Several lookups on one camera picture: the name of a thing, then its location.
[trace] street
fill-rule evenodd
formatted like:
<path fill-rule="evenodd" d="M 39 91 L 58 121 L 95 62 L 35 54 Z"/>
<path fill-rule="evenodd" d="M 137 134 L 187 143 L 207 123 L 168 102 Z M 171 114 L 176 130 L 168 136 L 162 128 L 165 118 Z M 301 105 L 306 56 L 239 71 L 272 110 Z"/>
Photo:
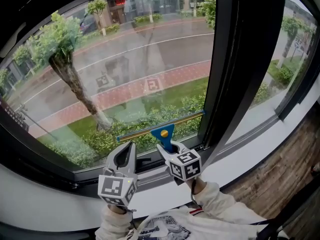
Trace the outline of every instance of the street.
<path fill-rule="evenodd" d="M 273 60 L 280 58 L 286 41 L 287 35 L 281 31 Z M 92 96 L 146 76 L 210 60 L 213 42 L 213 30 L 198 19 L 131 32 L 94 45 L 76 52 L 73 64 L 86 92 Z M 11 105 L 17 108 L 24 103 L 28 115 L 38 122 L 77 102 L 69 86 L 54 75 L 32 86 Z"/>

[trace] white marker cube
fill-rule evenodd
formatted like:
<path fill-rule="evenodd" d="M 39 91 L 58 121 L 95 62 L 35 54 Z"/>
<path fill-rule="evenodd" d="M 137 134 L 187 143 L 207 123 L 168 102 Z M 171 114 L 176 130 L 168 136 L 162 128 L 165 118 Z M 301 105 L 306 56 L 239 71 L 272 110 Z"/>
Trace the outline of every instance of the white marker cube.
<path fill-rule="evenodd" d="M 98 195 L 109 205 L 128 206 L 136 190 L 134 178 L 99 175 Z"/>
<path fill-rule="evenodd" d="M 172 176 L 185 182 L 201 174 L 201 156 L 194 149 L 170 155 L 169 168 Z"/>

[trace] sleeve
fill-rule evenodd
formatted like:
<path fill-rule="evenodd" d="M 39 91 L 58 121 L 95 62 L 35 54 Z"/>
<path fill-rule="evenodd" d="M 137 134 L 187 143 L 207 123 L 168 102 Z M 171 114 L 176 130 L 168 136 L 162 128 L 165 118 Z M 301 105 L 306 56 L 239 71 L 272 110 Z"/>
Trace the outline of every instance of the sleeve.
<path fill-rule="evenodd" d="M 106 205 L 102 210 L 102 223 L 95 232 L 96 240 L 120 240 L 124 238 L 130 227 L 132 212 L 117 214 Z"/>
<path fill-rule="evenodd" d="M 207 182 L 205 188 L 196 194 L 194 199 L 206 214 L 231 223 L 251 224 L 265 220 L 244 203 L 236 202 L 232 195 L 220 192 L 217 183 Z"/>

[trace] glass pane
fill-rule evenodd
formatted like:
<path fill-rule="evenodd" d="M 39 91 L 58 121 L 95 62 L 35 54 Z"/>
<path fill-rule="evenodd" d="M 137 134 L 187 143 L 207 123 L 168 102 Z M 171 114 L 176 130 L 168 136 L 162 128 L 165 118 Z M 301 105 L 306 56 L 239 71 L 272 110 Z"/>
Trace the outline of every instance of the glass pane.
<path fill-rule="evenodd" d="M 189 1 L 89 0 L 54 12 L 7 58 L 4 99 L 57 154 L 103 164 L 117 137 L 203 110 L 216 0 L 195 0 L 195 11 Z M 178 124 L 174 139 L 197 134 L 200 120 Z M 157 142 L 133 141 L 138 153 Z"/>
<path fill-rule="evenodd" d="M 285 0 L 281 31 L 272 60 L 254 100 L 227 141 L 230 143 L 274 116 L 275 109 L 307 70 L 317 22 L 299 0 Z"/>

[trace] wooden wall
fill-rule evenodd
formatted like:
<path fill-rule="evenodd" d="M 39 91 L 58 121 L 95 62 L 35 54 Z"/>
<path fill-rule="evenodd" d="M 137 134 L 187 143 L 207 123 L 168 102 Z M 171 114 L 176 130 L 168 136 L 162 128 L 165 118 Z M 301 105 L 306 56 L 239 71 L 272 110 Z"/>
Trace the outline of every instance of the wooden wall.
<path fill-rule="evenodd" d="M 319 137 L 320 106 L 316 104 L 273 154 L 222 192 L 260 216 L 274 218 L 313 179 L 310 167 L 320 161 Z M 320 190 L 285 231 L 296 240 L 320 239 Z"/>

